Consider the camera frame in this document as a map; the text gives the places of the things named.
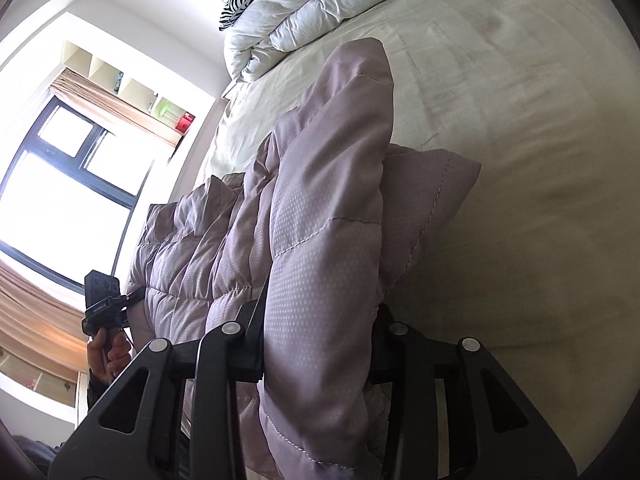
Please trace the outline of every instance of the mattress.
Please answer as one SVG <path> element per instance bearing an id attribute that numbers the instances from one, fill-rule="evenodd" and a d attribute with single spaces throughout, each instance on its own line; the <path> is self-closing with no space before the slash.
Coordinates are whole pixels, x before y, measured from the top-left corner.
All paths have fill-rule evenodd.
<path id="1" fill-rule="evenodd" d="M 610 0 L 387 0 L 238 84 L 200 170 L 245 170 L 348 40 L 382 41 L 392 141 L 482 162 L 388 303 L 479 338 L 584 469 L 640 386 L 640 51 Z"/>

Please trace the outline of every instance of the jacket sleeve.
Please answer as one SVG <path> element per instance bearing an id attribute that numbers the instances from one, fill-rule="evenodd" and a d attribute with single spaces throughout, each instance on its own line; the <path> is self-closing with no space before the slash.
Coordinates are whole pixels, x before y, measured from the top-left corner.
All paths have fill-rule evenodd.
<path id="1" fill-rule="evenodd" d="M 104 392 L 107 391 L 107 385 L 98 379 L 89 370 L 89 387 L 86 390 L 86 403 L 89 409 L 91 409 Z"/>

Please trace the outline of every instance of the black window frame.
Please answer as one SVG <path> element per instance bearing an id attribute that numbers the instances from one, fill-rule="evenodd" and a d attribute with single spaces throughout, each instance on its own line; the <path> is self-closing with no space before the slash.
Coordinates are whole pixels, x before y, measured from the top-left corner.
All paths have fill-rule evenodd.
<path id="1" fill-rule="evenodd" d="M 49 119 L 53 116 L 55 111 L 58 108 L 64 108 L 74 115 L 80 117 L 82 120 L 91 123 L 92 129 L 89 134 L 86 136 L 86 139 L 82 143 L 82 146 L 78 150 L 76 156 L 70 156 L 67 153 L 63 152 L 59 148 L 56 148 L 52 144 L 49 144 L 46 140 L 41 139 L 38 134 L 41 129 L 47 124 Z M 47 105 L 43 108 L 41 113 L 38 115 L 38 118 L 35 120 L 33 125 L 29 128 L 27 135 L 24 137 L 24 140 L 20 144 L 17 152 L 14 155 L 9 167 L 0 182 L 0 199 L 2 198 L 2 194 L 6 188 L 9 179 L 11 179 L 12 173 L 23 157 L 25 153 L 33 153 L 38 158 L 50 164 L 57 170 L 66 174 L 66 176 L 71 177 L 76 182 L 88 187 L 92 191 L 102 195 L 103 197 L 119 204 L 127 209 L 129 209 L 129 216 L 127 217 L 127 221 L 125 222 L 124 228 L 122 230 L 122 235 L 120 236 L 120 243 L 118 244 L 118 249 L 116 251 L 116 255 L 113 260 L 113 265 L 111 267 L 111 275 L 115 274 L 116 264 L 118 263 L 118 259 L 120 257 L 120 250 L 122 249 L 122 243 L 124 241 L 124 237 L 127 233 L 127 229 L 129 228 L 129 223 L 131 220 L 131 216 L 133 214 L 134 209 L 138 203 L 138 199 L 140 197 L 140 192 L 142 192 L 143 187 L 145 186 L 146 180 L 151 171 L 151 167 L 148 168 L 142 183 L 140 184 L 140 188 L 138 189 L 138 193 L 136 195 L 131 194 L 128 191 L 125 191 L 118 186 L 107 182 L 103 178 L 94 175 L 91 173 L 86 167 L 91 162 L 92 157 L 95 152 L 100 147 L 100 143 L 102 140 L 109 134 L 110 132 L 100 126 L 100 124 L 92 121 L 86 116 L 82 115 L 77 110 L 73 109 L 71 106 L 62 102 L 57 97 L 53 96 Z M 79 294 L 84 294 L 84 284 L 78 283 L 71 278 L 56 272 L 49 267 L 44 266 L 38 261 L 34 260 L 30 256 L 24 254 L 22 251 L 14 248 L 13 246 L 6 243 L 4 240 L 0 239 L 0 251 L 2 251 L 7 256 L 10 256 L 12 259 L 18 261 L 19 263 L 27 266 L 31 270 L 43 275 L 45 278 L 50 279 L 52 282 L 55 282 L 59 285 L 62 285 L 70 290 L 78 292 Z"/>

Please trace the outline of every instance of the red box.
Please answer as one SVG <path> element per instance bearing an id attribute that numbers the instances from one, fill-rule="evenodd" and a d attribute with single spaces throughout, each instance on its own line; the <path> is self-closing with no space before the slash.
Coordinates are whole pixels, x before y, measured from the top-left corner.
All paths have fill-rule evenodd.
<path id="1" fill-rule="evenodd" d="M 184 115 L 178 121 L 178 124 L 175 125 L 175 129 L 178 130 L 180 133 L 185 134 L 189 129 L 189 126 L 191 126 L 191 123 L 193 123 L 193 120 L 195 118 L 196 117 L 194 115 L 188 112 L 185 112 Z"/>

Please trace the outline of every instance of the finger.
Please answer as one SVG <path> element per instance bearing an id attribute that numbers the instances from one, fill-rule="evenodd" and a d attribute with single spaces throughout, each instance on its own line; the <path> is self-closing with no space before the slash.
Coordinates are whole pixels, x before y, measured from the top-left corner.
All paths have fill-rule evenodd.
<path id="1" fill-rule="evenodd" d="M 111 340 L 111 345 L 112 346 L 123 346 L 125 343 L 128 343 L 129 341 L 127 341 L 127 336 L 125 335 L 125 333 L 120 330 L 120 332 L 118 332 L 114 338 Z"/>
<path id="2" fill-rule="evenodd" d="M 109 358 L 109 361 L 117 361 L 118 359 L 129 355 L 129 350 L 131 350 L 131 346 L 129 346 L 129 348 L 126 346 L 114 346 L 107 354 L 107 357 Z"/>
<path id="3" fill-rule="evenodd" d="M 89 350 L 92 351 L 100 351 L 100 349 L 107 342 L 107 331 L 103 328 L 98 330 L 98 333 L 95 335 L 91 341 L 87 343 Z"/>
<path id="4" fill-rule="evenodd" d="M 107 365 L 107 369 L 115 376 L 119 375 L 124 368 L 131 362 L 130 356 L 124 356 L 116 361 L 111 361 Z"/>

